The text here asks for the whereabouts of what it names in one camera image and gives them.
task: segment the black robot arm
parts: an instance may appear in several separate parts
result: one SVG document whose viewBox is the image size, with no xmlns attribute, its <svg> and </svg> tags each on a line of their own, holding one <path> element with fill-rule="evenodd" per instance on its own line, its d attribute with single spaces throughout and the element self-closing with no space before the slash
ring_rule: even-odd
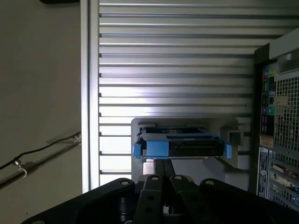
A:
<svg viewBox="0 0 299 224">
<path fill-rule="evenodd" d="M 176 175 L 171 160 L 137 184 L 120 178 L 24 221 L 23 224 L 297 224 L 299 213 L 216 179 L 196 185 Z"/>
</svg>

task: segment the computer tower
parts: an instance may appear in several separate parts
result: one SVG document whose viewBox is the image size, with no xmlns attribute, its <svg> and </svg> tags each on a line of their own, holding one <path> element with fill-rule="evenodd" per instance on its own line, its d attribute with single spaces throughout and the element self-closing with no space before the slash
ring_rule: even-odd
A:
<svg viewBox="0 0 299 224">
<path fill-rule="evenodd" d="M 299 29 L 255 51 L 249 190 L 299 211 Z"/>
</svg>

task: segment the beige wall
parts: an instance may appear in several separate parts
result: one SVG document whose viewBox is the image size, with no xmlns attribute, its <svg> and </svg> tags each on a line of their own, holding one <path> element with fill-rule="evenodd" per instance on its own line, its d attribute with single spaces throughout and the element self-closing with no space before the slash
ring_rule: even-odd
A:
<svg viewBox="0 0 299 224">
<path fill-rule="evenodd" d="M 80 129 L 80 7 L 0 1 L 0 165 Z M 23 157 L 35 161 L 58 150 Z M 16 171 L 0 171 L 0 179 Z M 0 190 L 15 224 L 82 192 L 80 147 Z"/>
</svg>

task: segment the black cable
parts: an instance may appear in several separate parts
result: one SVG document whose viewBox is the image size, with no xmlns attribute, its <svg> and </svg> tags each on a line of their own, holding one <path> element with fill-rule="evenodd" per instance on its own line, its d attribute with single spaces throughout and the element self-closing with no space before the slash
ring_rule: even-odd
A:
<svg viewBox="0 0 299 224">
<path fill-rule="evenodd" d="M 71 135 L 71 136 L 69 136 L 69 137 L 63 138 L 63 139 L 58 139 L 58 140 L 52 142 L 51 144 L 48 144 L 48 145 L 46 145 L 46 146 L 44 146 L 44 147 L 42 147 L 42 148 L 39 148 L 39 149 L 36 149 L 36 150 L 32 150 L 32 151 L 27 151 L 27 152 L 24 152 L 24 153 L 21 153 L 20 155 L 14 157 L 13 160 L 11 160 L 11 161 L 9 161 L 8 163 L 6 163 L 6 164 L 4 164 L 3 166 L 1 166 L 1 167 L 0 167 L 0 170 L 4 169 L 5 167 L 8 167 L 10 164 L 13 164 L 15 161 L 17 161 L 19 158 L 21 158 L 21 157 L 24 156 L 24 155 L 28 155 L 28 154 L 32 154 L 32 153 L 40 152 L 40 151 L 42 151 L 42 150 L 44 150 L 44 149 L 47 149 L 47 148 L 49 148 L 49 147 L 51 147 L 51 146 L 53 146 L 53 145 L 55 145 L 55 144 L 57 144 L 57 143 L 59 143 L 59 142 L 61 142 L 61 141 L 65 141 L 65 140 L 71 139 L 71 138 L 73 138 L 73 137 L 75 137 L 75 136 L 77 136 L 77 135 L 79 135 L 79 134 L 81 134 L 81 132 L 77 132 L 77 133 L 75 133 L 75 134 L 73 134 L 73 135 Z"/>
</svg>

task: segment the screw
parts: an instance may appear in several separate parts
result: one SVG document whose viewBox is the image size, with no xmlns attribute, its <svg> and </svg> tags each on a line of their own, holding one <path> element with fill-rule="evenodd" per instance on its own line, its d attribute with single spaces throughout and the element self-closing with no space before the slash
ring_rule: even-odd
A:
<svg viewBox="0 0 299 224">
<path fill-rule="evenodd" d="M 128 182 L 128 181 L 122 181 L 121 184 L 122 184 L 122 185 L 128 185 L 129 182 Z"/>
</svg>

